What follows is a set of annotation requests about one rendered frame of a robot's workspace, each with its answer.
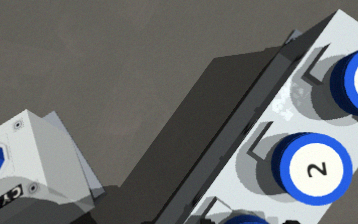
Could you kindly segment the blue screw cap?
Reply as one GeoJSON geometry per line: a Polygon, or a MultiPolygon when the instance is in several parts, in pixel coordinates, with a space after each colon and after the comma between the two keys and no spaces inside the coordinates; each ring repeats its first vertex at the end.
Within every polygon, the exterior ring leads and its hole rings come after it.
{"type": "Polygon", "coordinates": [[[307,205],[322,206],[339,199],[353,175],[350,155],[336,139],[312,132],[285,137],[271,158],[276,183],[307,205]]]}
{"type": "Polygon", "coordinates": [[[269,224],[266,220],[254,215],[235,216],[224,224],[269,224]]]}
{"type": "Polygon", "coordinates": [[[338,61],[329,85],[335,103],[345,112],[358,116],[358,50],[338,61]]]}

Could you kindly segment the white control panel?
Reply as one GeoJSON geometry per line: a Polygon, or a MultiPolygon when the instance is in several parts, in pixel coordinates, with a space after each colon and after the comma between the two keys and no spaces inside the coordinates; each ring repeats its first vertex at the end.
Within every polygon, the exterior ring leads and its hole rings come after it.
{"type": "Polygon", "coordinates": [[[55,110],[0,125],[0,224],[69,224],[107,194],[55,110]]]}

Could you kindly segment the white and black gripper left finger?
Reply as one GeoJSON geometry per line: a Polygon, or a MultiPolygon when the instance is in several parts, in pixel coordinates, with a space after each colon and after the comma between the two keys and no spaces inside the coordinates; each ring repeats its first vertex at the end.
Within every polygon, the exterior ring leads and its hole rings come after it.
{"type": "Polygon", "coordinates": [[[200,219],[200,224],[215,224],[215,222],[211,222],[211,219],[200,219]]]}

